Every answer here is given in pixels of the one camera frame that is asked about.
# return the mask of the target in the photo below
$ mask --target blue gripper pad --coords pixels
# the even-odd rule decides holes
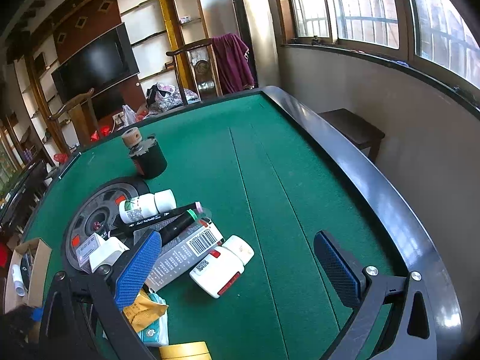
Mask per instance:
[[[161,250],[162,238],[158,232],[154,231],[141,245],[116,281],[114,300],[119,310],[123,310],[135,301]]]
[[[343,305],[359,307],[366,287],[359,261],[349,251],[342,250],[327,231],[315,235],[313,249]]]

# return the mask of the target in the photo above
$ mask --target green tabletop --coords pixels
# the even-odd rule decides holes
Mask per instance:
[[[188,274],[159,291],[169,304],[170,344],[206,341],[214,360],[318,359],[351,313],[314,256],[319,230],[330,231],[364,266],[404,273],[363,198],[262,94],[173,115],[140,131],[156,134],[169,163],[147,181],[150,190],[171,188],[179,206],[199,200],[225,238],[238,235],[255,251],[219,299]],[[62,269],[63,232],[82,201],[102,183],[132,175],[118,137],[84,152],[52,186],[28,233],[53,249],[45,293]],[[362,359],[387,312],[384,306]]]

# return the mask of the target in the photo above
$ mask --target tv screen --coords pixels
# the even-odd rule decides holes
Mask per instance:
[[[52,73],[63,102],[90,88],[95,94],[139,72],[125,25],[77,51]]]

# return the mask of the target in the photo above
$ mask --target purple cloth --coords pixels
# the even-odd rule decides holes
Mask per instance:
[[[224,95],[254,86],[254,78],[245,58],[249,50],[237,35],[229,33],[213,38],[213,50]]]

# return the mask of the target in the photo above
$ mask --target black weight plate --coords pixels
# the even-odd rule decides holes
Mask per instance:
[[[75,212],[70,220],[61,246],[63,268],[69,275],[78,275],[83,272],[78,264],[76,249],[87,240],[94,232],[99,235],[117,228],[122,220],[115,200],[121,195],[127,199],[149,193],[145,181],[137,177],[121,177],[101,185],[88,197]],[[99,222],[100,227],[95,228],[94,223]],[[79,241],[73,247],[72,241],[78,236]]]

